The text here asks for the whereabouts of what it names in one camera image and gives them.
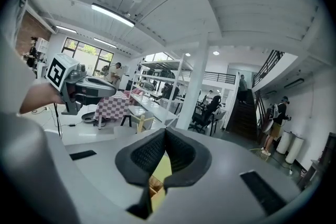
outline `white bin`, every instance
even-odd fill
[[[294,162],[294,160],[296,159],[296,157],[299,154],[299,151],[301,149],[303,143],[303,138],[299,137],[299,136],[295,136],[293,145],[287,155],[287,158],[285,159],[286,163],[288,164],[292,164]]]
[[[285,154],[290,141],[292,140],[292,133],[283,131],[279,145],[277,146],[277,152],[280,154]]]

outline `shorts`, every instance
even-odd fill
[[[279,136],[279,133],[280,133],[280,129],[281,129],[281,125],[274,122],[272,124],[272,127],[271,127],[271,133],[270,133],[270,136],[272,136],[273,138],[277,138]]]

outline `ceiling light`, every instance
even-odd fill
[[[304,79],[297,79],[296,81],[293,81],[290,84],[287,84],[286,86],[284,86],[284,89],[290,89],[293,88],[297,85],[300,85],[301,83],[304,83]]]
[[[70,31],[70,32],[73,32],[73,33],[77,34],[77,32],[75,30],[72,30],[72,29],[69,29],[69,28],[66,28],[66,27],[63,27],[63,26],[59,26],[59,25],[56,25],[56,27],[59,28],[59,29],[63,29],[63,30]]]
[[[277,91],[270,91],[270,92],[265,93],[265,95],[270,95],[270,94],[274,94],[274,93],[277,93]]]
[[[108,15],[108,16],[110,16],[110,17],[112,17],[112,18],[130,26],[130,27],[133,27],[135,25],[135,23],[132,22],[131,20],[128,20],[127,18],[122,17],[122,16],[120,16],[120,15],[118,15],[118,14],[116,14],[116,13],[114,13],[114,12],[108,10],[108,9],[105,9],[105,8],[99,6],[99,5],[92,4],[91,8],[98,11],[98,12],[104,13],[104,14],[106,14],[106,15]]]
[[[93,38],[95,41],[98,41],[98,42],[101,42],[101,43],[104,43],[104,44],[106,44],[106,45],[109,45],[109,46],[111,46],[111,47],[113,47],[113,48],[116,48],[116,46],[115,45],[112,45],[112,44],[110,44],[110,43],[107,43],[107,42],[105,42],[105,41],[102,41],[102,40],[100,40],[100,39],[98,39],[98,38]]]

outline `sneaker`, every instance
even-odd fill
[[[267,152],[266,150],[262,150],[261,153],[267,155],[267,156],[270,156],[271,154],[269,152]]]

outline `staircase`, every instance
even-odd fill
[[[236,100],[226,130],[257,141],[257,117],[251,90],[247,92],[246,102],[240,104]]]

